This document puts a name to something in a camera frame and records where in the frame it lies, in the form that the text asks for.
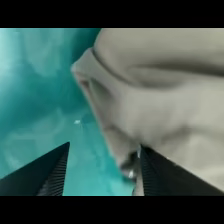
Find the gray cloth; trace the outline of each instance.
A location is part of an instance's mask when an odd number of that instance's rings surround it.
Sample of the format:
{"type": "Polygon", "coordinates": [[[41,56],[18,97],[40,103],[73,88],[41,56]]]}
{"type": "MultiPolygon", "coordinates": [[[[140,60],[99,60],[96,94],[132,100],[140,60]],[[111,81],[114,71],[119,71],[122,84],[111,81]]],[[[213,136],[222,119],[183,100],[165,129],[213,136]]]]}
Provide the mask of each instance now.
{"type": "Polygon", "coordinates": [[[224,29],[102,29],[73,72],[118,166],[144,144],[224,190],[224,29]]]}

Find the teal background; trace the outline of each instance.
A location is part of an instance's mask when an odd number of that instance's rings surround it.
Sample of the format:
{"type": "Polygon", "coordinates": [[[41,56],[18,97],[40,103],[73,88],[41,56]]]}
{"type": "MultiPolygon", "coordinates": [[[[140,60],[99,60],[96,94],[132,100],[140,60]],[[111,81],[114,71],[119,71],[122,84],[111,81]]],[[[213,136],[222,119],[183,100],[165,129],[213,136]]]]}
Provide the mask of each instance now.
{"type": "Polygon", "coordinates": [[[0,29],[0,178],[70,141],[64,195],[131,195],[70,72],[99,30],[0,29]]]}

